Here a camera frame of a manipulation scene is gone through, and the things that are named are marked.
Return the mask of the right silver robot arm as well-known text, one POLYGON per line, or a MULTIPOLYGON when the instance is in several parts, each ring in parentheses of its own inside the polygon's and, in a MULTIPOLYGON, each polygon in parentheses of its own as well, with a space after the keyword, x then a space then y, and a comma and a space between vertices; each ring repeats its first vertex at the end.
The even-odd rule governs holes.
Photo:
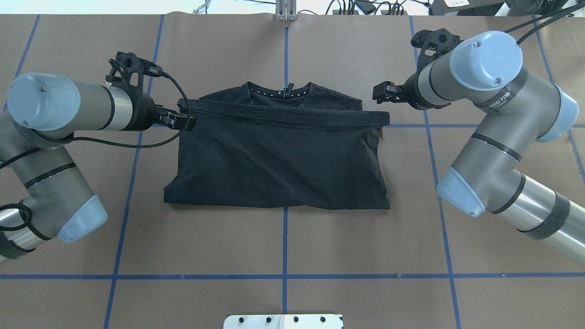
POLYGON ((416 72, 404 84, 372 90, 377 103, 440 109, 466 99, 485 113, 437 184, 437 195, 472 217, 499 215, 525 237, 584 264, 584 209, 517 167, 535 142, 558 139, 579 106, 556 84, 523 65, 517 41, 488 31, 460 40, 446 29, 419 31, 416 72))

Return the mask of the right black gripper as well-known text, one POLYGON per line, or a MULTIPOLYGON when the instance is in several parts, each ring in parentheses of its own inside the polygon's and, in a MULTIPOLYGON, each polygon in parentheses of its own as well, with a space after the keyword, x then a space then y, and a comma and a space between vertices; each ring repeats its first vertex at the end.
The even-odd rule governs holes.
POLYGON ((376 102, 406 102, 412 108, 420 111, 429 110, 432 104, 426 101, 418 87, 417 73, 414 73, 404 84, 395 84, 383 81, 372 88, 372 100, 376 102))

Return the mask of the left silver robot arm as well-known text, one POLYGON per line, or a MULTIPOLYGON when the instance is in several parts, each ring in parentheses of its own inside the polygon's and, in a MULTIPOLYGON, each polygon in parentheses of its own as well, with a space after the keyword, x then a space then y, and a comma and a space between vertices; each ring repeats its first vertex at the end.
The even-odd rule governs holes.
POLYGON ((142 79, 110 73, 104 84, 58 74, 25 73, 8 90, 1 114, 1 167, 9 167, 27 190, 20 202, 1 207, 1 263, 31 254, 52 238, 77 241, 108 219, 66 145, 90 141, 77 131, 144 131, 165 125, 179 131, 196 123, 156 105, 142 79))

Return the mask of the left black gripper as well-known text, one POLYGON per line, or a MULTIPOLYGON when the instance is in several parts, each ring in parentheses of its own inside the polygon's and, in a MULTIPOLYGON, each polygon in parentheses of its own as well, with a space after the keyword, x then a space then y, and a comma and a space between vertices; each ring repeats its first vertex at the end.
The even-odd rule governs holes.
POLYGON ((155 123, 160 122, 161 126, 178 131, 192 131, 197 120, 190 115, 158 108, 154 100, 146 93, 140 94, 131 99, 133 113, 130 119, 130 131, 145 131, 155 123))

